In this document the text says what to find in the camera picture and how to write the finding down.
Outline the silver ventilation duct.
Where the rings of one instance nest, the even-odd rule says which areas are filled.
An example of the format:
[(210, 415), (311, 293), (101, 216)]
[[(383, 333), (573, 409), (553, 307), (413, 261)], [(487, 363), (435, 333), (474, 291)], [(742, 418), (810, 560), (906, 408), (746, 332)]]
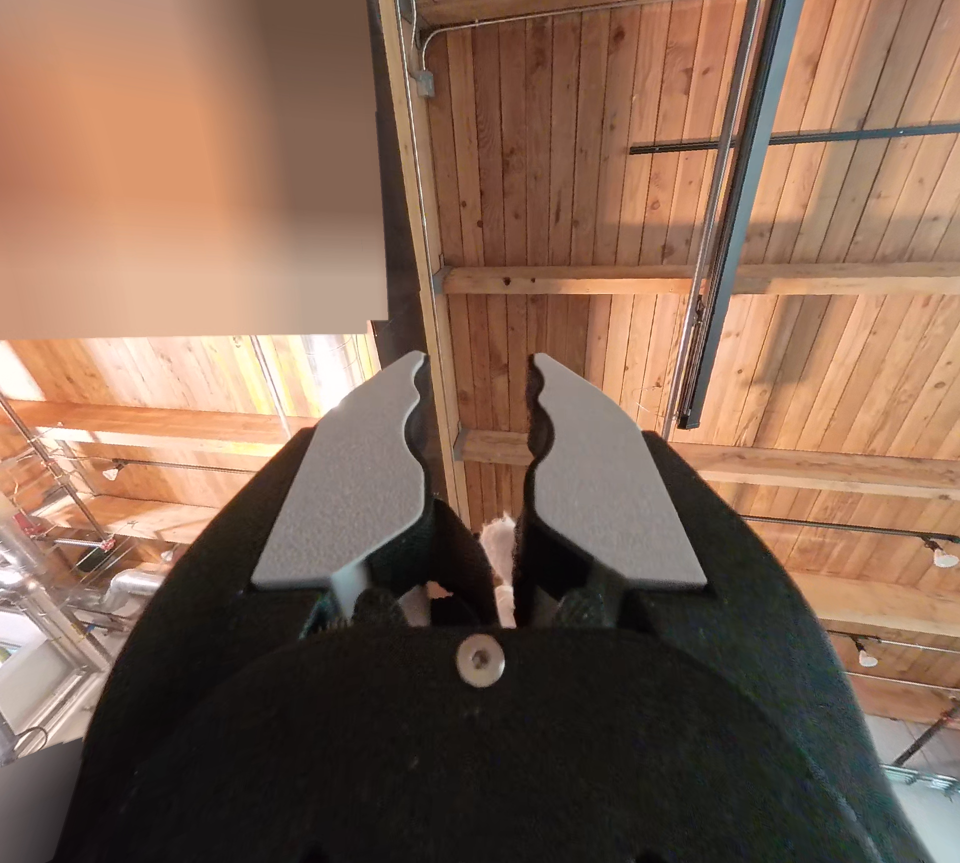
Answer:
[(27, 527), (27, 517), (3, 495), (1, 544), (6, 563), (2, 565), (2, 597), (11, 598), (72, 665), (97, 672), (109, 670), (113, 657), (82, 629), (73, 611), (107, 617), (131, 600), (151, 598), (169, 568), (122, 570), (111, 577), (104, 590), (74, 584), (57, 587), (52, 557)]

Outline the black lighting track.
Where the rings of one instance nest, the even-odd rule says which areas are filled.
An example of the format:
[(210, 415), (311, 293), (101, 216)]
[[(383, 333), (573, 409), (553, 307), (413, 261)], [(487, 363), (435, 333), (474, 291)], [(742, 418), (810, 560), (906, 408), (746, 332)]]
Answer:
[[(956, 136), (959, 122), (933, 122), (922, 125), (899, 125), (858, 129), (820, 129), (800, 132), (775, 133), (770, 137), (770, 146), (799, 146), (806, 144), (832, 144), (839, 142), (862, 142), (874, 140)], [(694, 152), (709, 152), (719, 148), (719, 138), (660, 141), (648, 144), (631, 144), (630, 156), (655, 156)]]
[(747, 0), (661, 436), (701, 425), (805, 0)]

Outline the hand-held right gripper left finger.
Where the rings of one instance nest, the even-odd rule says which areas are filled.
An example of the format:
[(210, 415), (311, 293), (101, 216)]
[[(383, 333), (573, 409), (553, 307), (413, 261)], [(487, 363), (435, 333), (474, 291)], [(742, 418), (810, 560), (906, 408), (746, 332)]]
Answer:
[(351, 617), (376, 581), (375, 558), (423, 519), (426, 468), (409, 424), (423, 401), (428, 357), (411, 351), (348, 394), (317, 423), (251, 574), (261, 592), (321, 590)]

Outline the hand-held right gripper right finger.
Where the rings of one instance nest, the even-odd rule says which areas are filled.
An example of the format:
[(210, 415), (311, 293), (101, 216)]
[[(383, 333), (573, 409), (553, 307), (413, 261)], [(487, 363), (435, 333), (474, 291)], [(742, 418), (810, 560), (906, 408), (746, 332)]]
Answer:
[(522, 507), (522, 616), (575, 591), (621, 617), (626, 596), (703, 593), (687, 530), (639, 425), (546, 353), (529, 361), (532, 461)]

